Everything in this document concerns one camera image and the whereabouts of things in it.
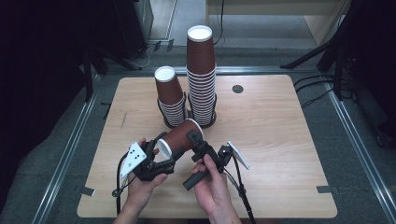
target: gray carpet floor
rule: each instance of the gray carpet floor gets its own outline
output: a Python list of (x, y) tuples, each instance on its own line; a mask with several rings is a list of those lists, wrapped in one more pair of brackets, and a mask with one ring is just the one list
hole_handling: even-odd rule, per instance
[[(309, 49), (216, 48), (216, 56), (218, 66), (271, 67), (289, 63), (308, 51)], [(107, 76), (101, 77), (102, 81), (96, 89), (97, 98), (92, 112), (70, 161), (64, 181), (49, 210), (46, 223), (111, 223), (112, 218), (81, 218), (77, 215), (80, 194), (76, 192), (76, 188), (85, 185), (90, 171), (93, 156), (106, 122), (104, 117), (108, 105), (104, 104), (112, 102), (121, 78), (153, 76), (154, 69), (162, 65), (184, 66), (185, 52), (184, 47), (174, 47), (169, 52), (166, 48), (155, 52), (150, 49), (148, 51), (149, 64), (141, 71), (128, 71), (116, 63), (108, 63), (110, 70)], [(315, 64), (319, 57), (320, 55), (301, 65), (310, 72), (296, 73), (290, 70), (279, 70), (279, 74), (288, 74), (293, 81), (317, 75)], [(146, 55), (135, 61), (139, 64), (147, 62)], [(323, 92), (325, 92), (324, 87), (316, 85), (299, 91), (298, 97), (303, 104)], [(8, 194), (6, 207), (0, 216), (0, 223), (32, 222), (84, 106), (84, 97), (85, 93), (82, 90), (65, 111), (50, 137), (32, 150), (21, 163)], [(384, 179), (390, 186), (395, 186), (395, 178), (391, 175), (391, 171), (394, 171), (396, 167), (395, 150), (379, 147), (359, 106), (349, 100), (345, 100), (345, 103), (356, 121), (362, 139), (370, 152), (373, 153), (373, 158)], [(339, 194), (333, 195), (338, 215), (331, 219), (281, 219), (280, 223), (388, 223), (330, 98), (325, 96), (305, 107), (304, 115), (329, 185), (340, 190)]]

